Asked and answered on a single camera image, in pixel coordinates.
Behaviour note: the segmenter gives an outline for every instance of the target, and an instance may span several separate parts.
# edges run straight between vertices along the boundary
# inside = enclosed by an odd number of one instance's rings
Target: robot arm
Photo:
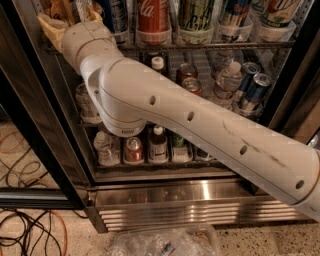
[[[83,77],[106,127],[129,137],[146,120],[213,155],[278,200],[320,221],[319,152],[241,117],[125,58],[99,23],[66,30],[63,55]]]

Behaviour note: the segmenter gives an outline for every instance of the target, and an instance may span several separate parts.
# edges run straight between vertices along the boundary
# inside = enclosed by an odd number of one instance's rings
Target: floor
[[[0,187],[57,186],[10,121],[0,122],[0,160]],[[85,214],[82,211],[61,210],[46,213],[42,210],[0,210],[0,256],[126,255],[111,252],[119,233],[98,234],[90,221],[79,215]],[[39,223],[43,227],[32,224],[37,218],[40,218]],[[24,233],[28,228],[32,230],[30,236]],[[43,229],[50,232],[57,242],[51,237],[48,239]],[[320,225],[313,221],[228,225],[214,229],[219,249],[216,255],[220,256],[320,255]],[[30,242],[27,253],[22,253],[17,241],[21,244]]]

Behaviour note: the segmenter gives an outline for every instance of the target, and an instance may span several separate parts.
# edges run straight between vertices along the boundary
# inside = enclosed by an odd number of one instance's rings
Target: screw hole
[[[297,183],[297,185],[296,185],[296,189],[302,188],[303,185],[304,185],[304,181],[303,181],[303,180],[300,180],[300,181]]]
[[[243,146],[241,149],[240,149],[240,155],[244,155],[248,150],[248,147],[247,146]]]
[[[188,115],[188,122],[191,122],[193,118],[194,118],[194,113],[190,112]]]
[[[149,103],[150,103],[151,106],[156,104],[156,97],[155,96],[151,96]]]

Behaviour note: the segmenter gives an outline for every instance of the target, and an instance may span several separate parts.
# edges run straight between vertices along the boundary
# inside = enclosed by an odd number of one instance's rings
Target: open refrigerator
[[[244,31],[239,41],[217,40],[219,24],[213,22],[207,41],[184,43],[176,23],[177,6],[177,1],[170,2],[171,30],[166,43],[146,46],[136,37],[135,8],[128,1],[130,26],[127,41],[118,45],[121,52],[140,62],[150,52],[161,53],[173,81],[180,64],[193,63],[203,86],[202,97],[210,100],[212,54],[232,50],[242,63],[259,63],[273,80],[255,121],[304,144],[319,145],[315,142],[320,127],[317,1],[303,1],[293,19],[294,30],[276,42],[260,40],[257,22],[250,16],[245,26],[249,33]],[[41,1],[12,0],[0,7],[4,81],[0,102],[60,187],[1,188],[2,207],[84,209],[98,232],[308,219],[214,156],[200,161],[192,145],[187,162],[172,161],[169,145],[167,162],[155,164],[145,158],[139,165],[130,165],[123,160],[125,140],[120,138],[120,163],[100,165],[93,140],[101,125],[81,119],[75,94],[82,78],[43,37],[37,18],[43,12]],[[146,149],[151,125],[143,131]]]

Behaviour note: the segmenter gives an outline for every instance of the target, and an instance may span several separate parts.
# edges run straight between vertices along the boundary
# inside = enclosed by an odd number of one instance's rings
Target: speckled floor
[[[14,131],[14,125],[12,123],[0,122],[0,138],[3,138],[8,132]],[[19,133],[14,134],[10,138],[7,138],[0,144],[0,149],[8,149],[10,145],[16,145],[20,142],[21,136]],[[0,152],[0,186],[7,186],[6,179],[1,178],[7,172],[7,166],[11,166],[16,159],[21,156],[23,152],[28,149],[28,144],[22,142],[14,152]],[[25,161],[36,161],[36,156],[31,150]],[[21,162],[16,166],[15,170],[20,170],[26,163]],[[45,172],[42,166],[37,169],[37,173],[33,173],[32,170],[25,170],[25,174],[31,172],[32,175]],[[34,177],[19,176],[12,173],[7,182],[14,185],[23,185],[19,182],[19,179],[24,181],[33,179]],[[46,186],[50,184],[52,186],[54,181],[50,175],[46,175],[40,186]],[[43,211],[41,210],[25,210],[19,209],[19,211],[37,218]],[[40,221],[57,239],[58,243],[63,250],[64,241],[66,241],[66,254],[69,256],[82,256],[82,255],[107,255],[108,249],[113,244],[115,237],[119,233],[106,233],[98,234],[88,219],[82,219],[77,216],[73,211],[56,211],[60,215],[65,223],[67,230],[67,240],[65,240],[63,226],[59,218],[55,215],[51,217],[51,225],[49,215],[44,216]],[[10,212],[0,212],[0,237],[17,238],[21,236],[24,230],[24,224],[18,217],[10,219],[2,223],[2,220],[6,216],[11,214]],[[277,255],[277,256],[300,256],[300,255],[320,255],[320,224],[313,221],[296,221],[296,222],[283,222],[283,223],[271,223],[271,224],[257,224],[257,225],[227,225],[216,226],[215,232],[217,241],[219,244],[221,256],[226,255],[239,255],[239,256],[251,256],[251,255]],[[40,236],[40,229],[35,229],[31,236],[31,247],[27,255],[31,255],[31,248]],[[46,242],[46,235],[43,235],[39,240],[39,243],[34,248],[32,255],[62,255],[54,242],[49,239]],[[7,243],[7,241],[1,240],[0,243]],[[9,247],[0,247],[0,256],[15,256],[22,255],[19,244],[15,244]]]

